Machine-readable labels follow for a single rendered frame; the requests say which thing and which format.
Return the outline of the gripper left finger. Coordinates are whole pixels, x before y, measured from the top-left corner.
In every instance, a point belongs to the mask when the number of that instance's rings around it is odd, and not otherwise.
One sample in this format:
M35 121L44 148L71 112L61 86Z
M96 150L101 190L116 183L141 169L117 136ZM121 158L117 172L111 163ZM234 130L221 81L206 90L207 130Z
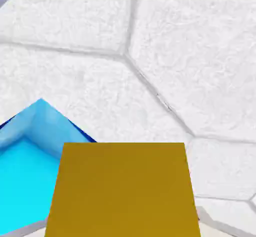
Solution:
M37 221L3 234L3 237L44 237L47 219Z

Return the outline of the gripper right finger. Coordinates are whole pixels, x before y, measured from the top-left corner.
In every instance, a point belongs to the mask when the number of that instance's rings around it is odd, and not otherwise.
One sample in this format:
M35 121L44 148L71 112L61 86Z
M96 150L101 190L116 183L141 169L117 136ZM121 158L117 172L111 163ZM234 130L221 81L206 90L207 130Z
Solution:
M249 237L249 233L213 220L202 206L196 207L201 237Z

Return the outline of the small yellow cube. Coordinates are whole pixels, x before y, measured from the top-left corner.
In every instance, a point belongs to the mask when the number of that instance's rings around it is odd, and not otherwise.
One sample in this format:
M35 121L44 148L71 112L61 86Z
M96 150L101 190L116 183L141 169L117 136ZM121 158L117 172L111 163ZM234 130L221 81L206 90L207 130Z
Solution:
M185 145L66 143L45 237L201 237Z

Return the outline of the large light blue box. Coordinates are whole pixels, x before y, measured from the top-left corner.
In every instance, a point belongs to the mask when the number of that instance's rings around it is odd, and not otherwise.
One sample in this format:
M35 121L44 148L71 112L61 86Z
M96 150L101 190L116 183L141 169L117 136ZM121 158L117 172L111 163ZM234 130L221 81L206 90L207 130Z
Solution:
M93 142L42 98L0 125L0 237L46 226L64 143Z

